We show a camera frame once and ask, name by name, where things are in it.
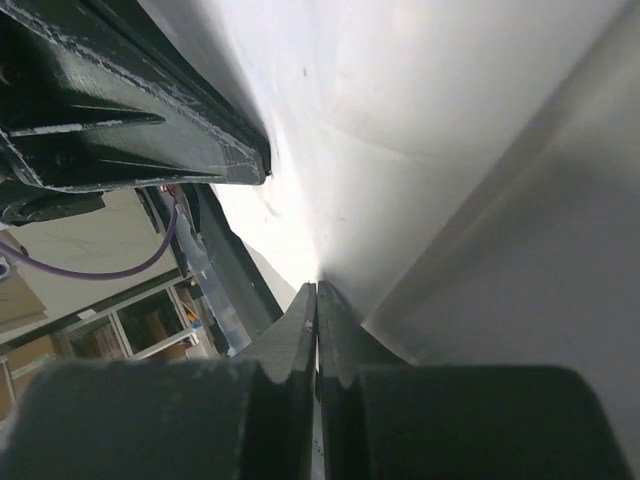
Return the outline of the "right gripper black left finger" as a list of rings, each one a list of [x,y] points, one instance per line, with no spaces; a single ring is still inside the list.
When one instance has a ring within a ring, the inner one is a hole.
[[[316,288],[230,359],[59,362],[1,433],[5,479],[306,479]]]

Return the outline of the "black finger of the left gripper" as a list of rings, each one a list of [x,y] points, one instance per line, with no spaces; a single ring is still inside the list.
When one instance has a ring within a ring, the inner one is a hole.
[[[266,137],[136,1],[1,5],[1,162],[62,193],[260,185]]]

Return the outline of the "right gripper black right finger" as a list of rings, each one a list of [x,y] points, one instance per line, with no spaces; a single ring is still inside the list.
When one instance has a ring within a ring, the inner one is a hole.
[[[413,366],[317,290],[330,479],[629,479],[603,408],[547,365]]]

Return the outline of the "translucent white wrapping paper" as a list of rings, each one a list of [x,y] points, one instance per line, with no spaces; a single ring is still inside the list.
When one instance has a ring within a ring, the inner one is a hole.
[[[639,354],[635,1],[146,1],[272,147],[214,191],[419,363]]]

